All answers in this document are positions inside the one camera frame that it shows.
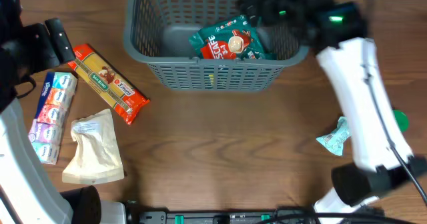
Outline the light teal snack packet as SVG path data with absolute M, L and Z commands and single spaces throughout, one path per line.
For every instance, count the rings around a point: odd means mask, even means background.
M 336 128 L 329 134 L 317 137 L 316 141 L 325 147 L 330 153 L 342 156 L 344 143 L 351 137 L 350 128 L 346 117 L 340 117 Z

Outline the beige paper pouch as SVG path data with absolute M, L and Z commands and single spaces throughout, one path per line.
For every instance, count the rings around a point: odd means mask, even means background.
M 71 138 L 77 143 L 77 148 L 75 156 L 63 170 L 64 183 L 96 185 L 124 178 L 109 109 L 74 120 L 71 123 Z

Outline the Kleenex tissue multipack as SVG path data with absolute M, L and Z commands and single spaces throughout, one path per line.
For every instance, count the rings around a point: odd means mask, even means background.
M 28 138 L 40 162 L 54 165 L 59 155 L 63 124 L 77 78 L 72 73 L 48 72 L 42 86 Z

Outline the green Nescafe coffee bag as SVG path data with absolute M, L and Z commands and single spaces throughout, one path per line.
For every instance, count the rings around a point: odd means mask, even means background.
M 200 29 L 189 43 L 201 59 L 277 59 L 264 49 L 256 28 L 244 15 Z

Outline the orange San Remo spaghetti pack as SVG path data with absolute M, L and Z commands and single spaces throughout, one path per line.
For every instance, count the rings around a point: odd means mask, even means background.
M 75 59 L 68 62 L 70 68 L 128 125 L 132 124 L 149 99 L 90 45 L 78 45 L 73 51 Z

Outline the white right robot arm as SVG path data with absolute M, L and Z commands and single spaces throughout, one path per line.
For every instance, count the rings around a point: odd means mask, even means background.
M 238 0 L 251 25 L 285 23 L 298 41 L 312 48 L 347 119 L 353 161 L 332 169 L 333 186 L 314 203 L 316 223 L 347 220 L 387 222 L 361 208 L 411 183 L 418 191 L 426 158 L 413 153 L 390 104 L 368 36 L 368 22 L 357 4 L 335 0 Z

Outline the grey plastic lattice basket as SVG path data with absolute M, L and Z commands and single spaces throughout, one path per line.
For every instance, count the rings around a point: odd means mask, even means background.
M 203 27 L 240 13 L 237 0 L 128 0 L 124 47 L 166 86 L 177 90 L 260 91 L 309 49 L 284 25 L 259 27 L 265 59 L 200 59 L 189 38 Z

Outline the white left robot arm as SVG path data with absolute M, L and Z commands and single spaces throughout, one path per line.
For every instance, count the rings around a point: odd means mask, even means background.
M 57 18 L 24 26 L 20 0 L 1 0 L 1 222 L 125 223 L 125 205 L 94 186 L 58 192 L 33 150 L 16 86 L 74 60 Z

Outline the green lid glass jar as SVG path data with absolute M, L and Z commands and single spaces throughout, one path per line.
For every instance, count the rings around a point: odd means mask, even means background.
M 408 130 L 410 126 L 409 118 L 401 110 L 394 109 L 393 113 L 394 113 L 395 120 L 399 126 L 399 129 L 401 130 L 401 132 L 404 133 L 405 131 Z

